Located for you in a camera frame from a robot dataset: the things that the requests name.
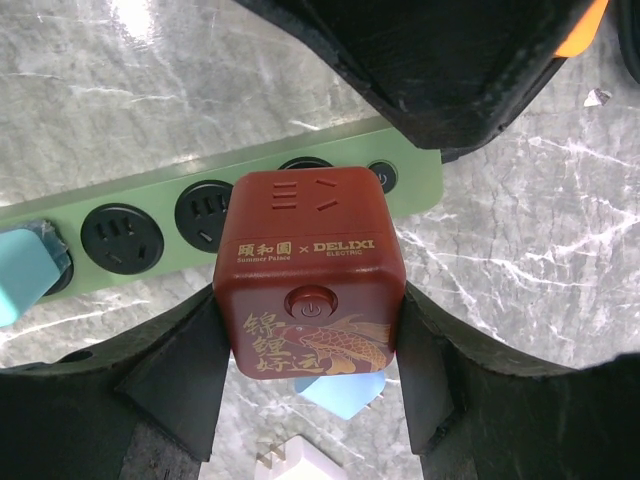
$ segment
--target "light blue plug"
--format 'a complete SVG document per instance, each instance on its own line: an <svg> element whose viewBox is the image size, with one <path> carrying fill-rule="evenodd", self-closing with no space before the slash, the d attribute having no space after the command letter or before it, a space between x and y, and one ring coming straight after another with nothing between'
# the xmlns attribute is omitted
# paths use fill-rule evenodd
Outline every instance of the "light blue plug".
<svg viewBox="0 0 640 480"><path fill-rule="evenodd" d="M60 275L37 233L26 228L0 233L0 327L18 320Z"/></svg>
<svg viewBox="0 0 640 480"><path fill-rule="evenodd" d="M296 393L349 420L384 390L384 372L296 378Z"/></svg>

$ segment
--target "blue object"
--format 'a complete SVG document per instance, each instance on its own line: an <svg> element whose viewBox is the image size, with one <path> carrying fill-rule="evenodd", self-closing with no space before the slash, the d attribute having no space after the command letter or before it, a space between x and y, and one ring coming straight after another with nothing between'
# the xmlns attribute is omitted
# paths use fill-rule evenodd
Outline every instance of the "blue object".
<svg viewBox="0 0 640 480"><path fill-rule="evenodd" d="M59 245L64 247L46 222L0 233L0 327L20 318L69 266L66 247L62 256Z"/></svg>
<svg viewBox="0 0 640 480"><path fill-rule="evenodd" d="M296 393L349 420L384 390L384 372L296 378Z"/></svg>

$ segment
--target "red power button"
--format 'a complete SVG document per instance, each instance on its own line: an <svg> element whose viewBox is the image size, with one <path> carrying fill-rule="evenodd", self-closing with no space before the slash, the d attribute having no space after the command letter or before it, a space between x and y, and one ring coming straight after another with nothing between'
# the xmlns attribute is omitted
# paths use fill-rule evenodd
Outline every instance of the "red power button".
<svg viewBox="0 0 640 480"><path fill-rule="evenodd" d="M328 288L317 286L297 288L285 300L285 308L298 320L327 318L337 306L335 294Z"/></svg>

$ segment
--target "black cable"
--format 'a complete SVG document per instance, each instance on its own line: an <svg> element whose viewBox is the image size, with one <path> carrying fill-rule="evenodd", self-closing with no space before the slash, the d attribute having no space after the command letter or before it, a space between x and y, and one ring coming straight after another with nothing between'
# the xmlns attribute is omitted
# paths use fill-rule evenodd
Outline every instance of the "black cable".
<svg viewBox="0 0 640 480"><path fill-rule="evenodd" d="M640 0L618 1L618 39L627 70L640 83Z"/></svg>

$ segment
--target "orange part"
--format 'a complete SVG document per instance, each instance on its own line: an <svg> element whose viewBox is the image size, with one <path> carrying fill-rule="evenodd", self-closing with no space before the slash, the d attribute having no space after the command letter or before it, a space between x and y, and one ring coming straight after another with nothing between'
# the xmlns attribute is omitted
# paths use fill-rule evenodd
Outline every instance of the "orange part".
<svg viewBox="0 0 640 480"><path fill-rule="evenodd" d="M254 172L234 186L213 288L245 375L385 368L405 282L380 180L369 169Z"/></svg>
<svg viewBox="0 0 640 480"><path fill-rule="evenodd" d="M578 25L569 34L560 48L557 57L575 57L584 52L596 36L604 11L609 0L595 0Z"/></svg>

